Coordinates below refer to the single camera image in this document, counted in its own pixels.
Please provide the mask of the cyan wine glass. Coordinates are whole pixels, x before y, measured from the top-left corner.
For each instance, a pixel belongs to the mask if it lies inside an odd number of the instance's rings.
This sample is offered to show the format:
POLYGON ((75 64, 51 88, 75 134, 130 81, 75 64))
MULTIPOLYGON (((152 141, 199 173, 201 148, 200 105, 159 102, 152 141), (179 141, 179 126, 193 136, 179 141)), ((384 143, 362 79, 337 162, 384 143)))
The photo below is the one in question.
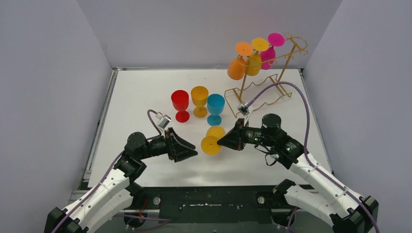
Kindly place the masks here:
POLYGON ((222 122, 220 114, 223 112, 225 106, 225 99, 220 94, 211 94, 207 98, 207 109, 210 115, 207 122, 210 126, 218 126, 222 122))

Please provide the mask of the red wine glass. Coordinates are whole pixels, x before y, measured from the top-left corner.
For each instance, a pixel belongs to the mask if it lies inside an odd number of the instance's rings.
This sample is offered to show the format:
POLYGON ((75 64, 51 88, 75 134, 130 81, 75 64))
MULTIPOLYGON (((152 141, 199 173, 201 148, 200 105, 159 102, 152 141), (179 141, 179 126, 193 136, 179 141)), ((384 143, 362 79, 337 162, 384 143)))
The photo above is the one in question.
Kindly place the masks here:
POLYGON ((172 105, 177 111, 175 119, 180 123, 189 120, 190 114, 187 112, 189 106, 189 95, 185 90, 176 90, 171 95, 172 105))

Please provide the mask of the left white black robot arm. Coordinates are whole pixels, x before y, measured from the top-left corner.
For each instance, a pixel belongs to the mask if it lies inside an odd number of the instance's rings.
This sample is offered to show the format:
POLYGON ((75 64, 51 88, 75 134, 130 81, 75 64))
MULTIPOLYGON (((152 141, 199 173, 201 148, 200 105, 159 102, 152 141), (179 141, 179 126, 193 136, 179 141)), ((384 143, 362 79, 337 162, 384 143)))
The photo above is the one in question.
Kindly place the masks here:
POLYGON ((140 208, 143 188, 135 181, 146 169, 144 159, 167 155, 174 162, 196 156, 196 147, 179 137, 172 127, 151 140, 141 132, 128 136, 124 150, 102 179, 72 204, 51 210, 46 233, 93 233, 119 211, 140 208))

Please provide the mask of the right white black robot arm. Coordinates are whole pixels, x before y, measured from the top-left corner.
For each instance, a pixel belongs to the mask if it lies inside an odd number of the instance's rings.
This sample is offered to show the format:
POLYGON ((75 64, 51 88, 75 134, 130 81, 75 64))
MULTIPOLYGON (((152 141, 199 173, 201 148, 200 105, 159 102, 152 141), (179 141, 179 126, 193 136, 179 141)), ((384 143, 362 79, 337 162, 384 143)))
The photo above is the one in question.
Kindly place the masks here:
POLYGON ((274 203, 280 208, 291 205, 302 209, 327 223, 335 233, 368 233, 377 222, 377 200, 363 197, 333 177, 300 142, 281 129, 281 117, 276 114, 266 114, 259 128, 239 118, 217 144, 233 150, 243 150, 247 144, 262 146, 264 153, 273 155, 277 163, 317 192, 313 194, 285 179, 273 189, 274 203))

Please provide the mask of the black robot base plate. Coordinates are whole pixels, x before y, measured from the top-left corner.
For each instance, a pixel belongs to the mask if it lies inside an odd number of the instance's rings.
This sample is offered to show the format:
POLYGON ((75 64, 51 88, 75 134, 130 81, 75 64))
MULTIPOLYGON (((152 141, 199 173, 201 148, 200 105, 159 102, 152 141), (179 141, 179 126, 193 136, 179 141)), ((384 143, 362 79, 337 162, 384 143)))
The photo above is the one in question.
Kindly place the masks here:
POLYGON ((127 213, 157 213, 173 223, 277 223, 286 226, 293 207, 273 187, 146 187, 127 213))

